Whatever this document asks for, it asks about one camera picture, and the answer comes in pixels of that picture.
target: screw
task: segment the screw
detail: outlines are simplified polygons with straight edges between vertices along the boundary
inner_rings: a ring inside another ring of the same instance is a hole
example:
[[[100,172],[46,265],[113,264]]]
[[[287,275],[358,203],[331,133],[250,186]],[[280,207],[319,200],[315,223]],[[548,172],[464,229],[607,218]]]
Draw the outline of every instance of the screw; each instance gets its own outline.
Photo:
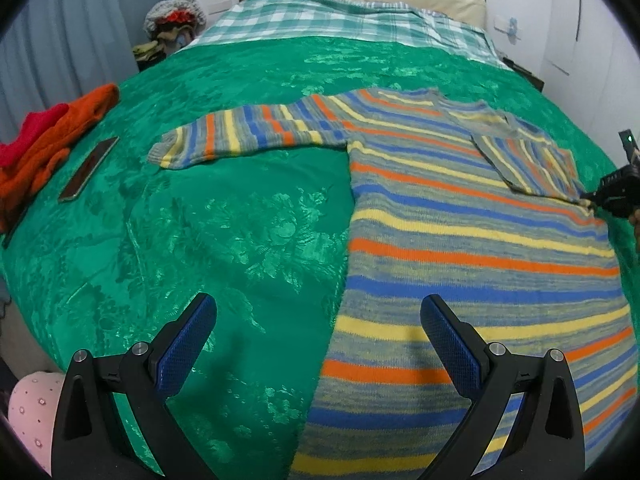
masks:
[[[491,343],[489,345],[489,352],[491,352],[493,355],[504,355],[506,351],[507,347],[502,343]]]
[[[135,345],[131,347],[131,351],[133,352],[133,355],[144,355],[146,354],[147,350],[149,350],[149,345],[146,344],[144,341],[135,343]]]
[[[74,361],[76,363],[81,363],[82,361],[84,361],[87,357],[87,352],[86,350],[78,350],[75,354],[74,354]]]
[[[564,354],[561,351],[559,351],[557,348],[553,348],[551,352],[549,352],[549,355],[554,361],[558,361],[559,363],[562,362],[562,360],[564,360]]]

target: plaid blanket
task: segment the plaid blanket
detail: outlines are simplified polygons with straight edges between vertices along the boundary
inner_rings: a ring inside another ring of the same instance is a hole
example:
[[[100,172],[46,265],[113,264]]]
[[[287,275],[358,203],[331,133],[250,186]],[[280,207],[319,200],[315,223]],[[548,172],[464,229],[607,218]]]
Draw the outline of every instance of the plaid blanket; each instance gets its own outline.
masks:
[[[482,28],[407,4],[354,0],[245,0],[188,48],[236,41],[333,36],[432,46],[506,68]]]

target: green bedspread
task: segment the green bedspread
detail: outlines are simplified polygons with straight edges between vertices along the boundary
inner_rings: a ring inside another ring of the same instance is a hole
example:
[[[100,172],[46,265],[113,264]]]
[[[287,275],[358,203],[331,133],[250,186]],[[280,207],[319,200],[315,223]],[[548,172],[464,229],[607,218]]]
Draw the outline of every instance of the green bedspread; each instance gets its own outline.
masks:
[[[122,84],[120,104],[2,253],[12,297],[63,368],[78,348],[111,354],[152,338],[199,290],[216,298],[214,335],[169,406],[222,480],[282,479],[289,468],[344,286],[347,155],[274,150],[173,172],[146,154],[163,132],[213,110],[370,86],[438,87],[521,116],[574,152],[587,188],[614,168],[517,74],[441,50],[336,38],[201,46]],[[120,142],[79,199],[59,205],[75,168],[113,135]],[[624,221],[610,222],[610,240],[637,328],[638,261]]]

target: smartphone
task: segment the smartphone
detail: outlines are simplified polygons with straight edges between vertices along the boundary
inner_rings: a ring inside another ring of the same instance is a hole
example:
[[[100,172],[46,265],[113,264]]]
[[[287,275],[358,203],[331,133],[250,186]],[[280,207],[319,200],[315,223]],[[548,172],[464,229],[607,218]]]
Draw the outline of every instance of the smartphone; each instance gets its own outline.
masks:
[[[631,162],[634,153],[638,149],[638,145],[634,139],[634,134],[631,133],[631,130],[625,130],[624,132],[620,132],[618,135],[620,136],[620,140],[622,140],[622,147],[625,149],[626,158]]]
[[[111,151],[114,144],[118,142],[119,138],[111,137],[111,139],[102,140],[96,144],[95,148],[92,149],[91,153],[87,155],[87,158],[69,179],[69,182],[66,183],[65,189],[62,190],[58,197],[58,202],[69,202],[78,197],[89,178],[94,174],[95,169]]]

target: curtain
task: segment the curtain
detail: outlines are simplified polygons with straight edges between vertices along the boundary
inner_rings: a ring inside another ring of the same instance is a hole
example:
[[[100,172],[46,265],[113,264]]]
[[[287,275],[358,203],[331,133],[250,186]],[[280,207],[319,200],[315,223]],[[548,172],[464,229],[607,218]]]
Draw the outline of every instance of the curtain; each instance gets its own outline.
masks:
[[[0,40],[0,141],[30,111],[136,74],[144,17],[159,0],[29,0]]]

